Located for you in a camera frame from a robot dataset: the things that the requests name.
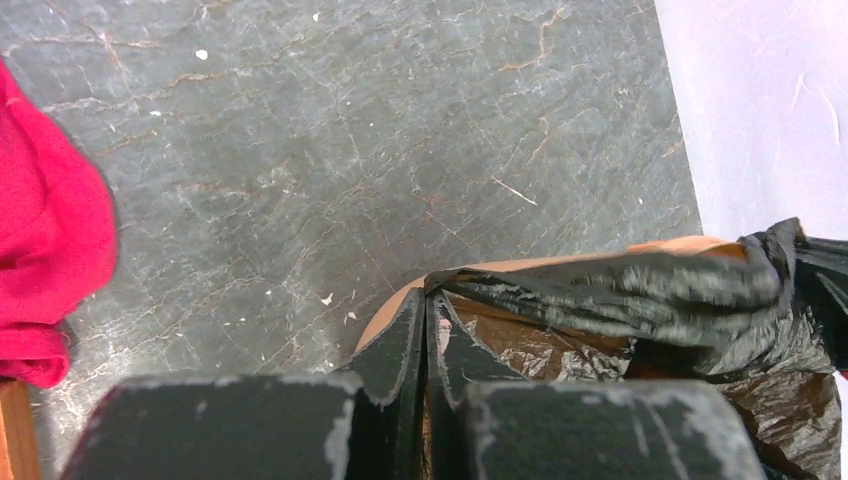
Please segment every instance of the black trash bag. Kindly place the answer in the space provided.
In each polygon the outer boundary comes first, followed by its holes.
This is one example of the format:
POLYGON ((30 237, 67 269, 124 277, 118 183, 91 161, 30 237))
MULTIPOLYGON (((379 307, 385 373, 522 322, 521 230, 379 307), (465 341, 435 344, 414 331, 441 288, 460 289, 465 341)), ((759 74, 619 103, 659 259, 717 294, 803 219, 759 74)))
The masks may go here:
POLYGON ((481 319, 521 325, 512 345, 489 346, 530 378, 702 379, 735 406, 769 478, 839 478, 848 242, 806 238, 789 219, 739 243, 747 261, 640 253, 437 272, 425 286, 458 296, 484 343, 481 319))

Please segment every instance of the gray marble floor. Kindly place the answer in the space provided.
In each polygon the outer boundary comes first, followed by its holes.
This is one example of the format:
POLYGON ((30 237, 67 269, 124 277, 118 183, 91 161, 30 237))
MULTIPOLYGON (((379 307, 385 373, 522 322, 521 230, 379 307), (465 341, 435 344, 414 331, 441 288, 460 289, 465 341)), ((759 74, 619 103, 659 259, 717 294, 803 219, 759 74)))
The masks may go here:
POLYGON ((700 228, 650 0, 11 0, 0 52, 120 219, 47 478, 125 376, 329 370, 427 270, 700 228))

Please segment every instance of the wooden edge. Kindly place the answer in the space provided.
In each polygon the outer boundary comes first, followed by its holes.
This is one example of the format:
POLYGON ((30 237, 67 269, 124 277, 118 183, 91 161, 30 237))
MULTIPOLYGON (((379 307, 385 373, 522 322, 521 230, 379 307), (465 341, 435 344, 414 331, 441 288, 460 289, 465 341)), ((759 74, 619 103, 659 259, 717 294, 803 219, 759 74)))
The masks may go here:
POLYGON ((27 387, 0 380, 0 480, 41 480, 27 387))

